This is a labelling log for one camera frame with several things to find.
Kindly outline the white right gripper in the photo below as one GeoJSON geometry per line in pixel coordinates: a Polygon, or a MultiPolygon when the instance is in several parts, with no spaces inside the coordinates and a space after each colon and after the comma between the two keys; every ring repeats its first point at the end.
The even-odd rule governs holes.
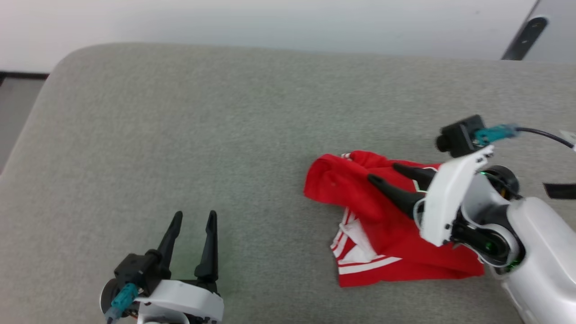
{"type": "Polygon", "coordinates": [[[420,237],[436,247],[450,239],[450,226],[457,217],[463,199],[476,172],[487,164],[494,153],[488,145],[468,155],[453,158],[434,167],[416,167],[395,163],[393,169],[411,179],[417,192],[389,184],[377,175],[368,175],[368,181],[385,195],[399,211],[414,220],[423,213],[420,222],[420,237]]]}

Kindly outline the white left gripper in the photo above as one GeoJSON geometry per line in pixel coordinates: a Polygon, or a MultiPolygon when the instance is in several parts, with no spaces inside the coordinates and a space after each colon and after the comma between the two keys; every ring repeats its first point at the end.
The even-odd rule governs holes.
{"type": "MultiPolygon", "coordinates": [[[[160,245],[151,250],[154,278],[171,278],[171,257],[180,234],[183,212],[177,211],[160,245]]],[[[206,240],[194,275],[198,280],[216,283],[219,278],[218,215],[210,211],[206,240]]],[[[138,324],[221,324],[224,300],[207,289],[178,280],[162,280],[149,297],[138,297],[138,324]]]]}

